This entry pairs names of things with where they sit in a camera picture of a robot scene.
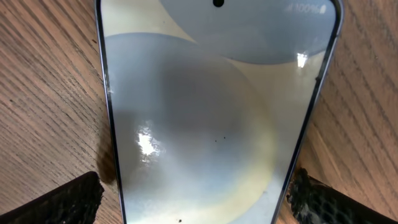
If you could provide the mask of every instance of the phone screen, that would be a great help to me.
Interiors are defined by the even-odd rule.
[[[124,222],[274,222],[336,35],[335,5],[97,4]]]

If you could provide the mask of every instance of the wooden table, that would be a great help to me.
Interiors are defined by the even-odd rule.
[[[345,9],[299,164],[398,220],[398,1]],[[92,0],[0,1],[0,213],[111,169],[96,42]],[[117,188],[104,187],[98,223],[121,223]],[[278,223],[295,223],[286,205]]]

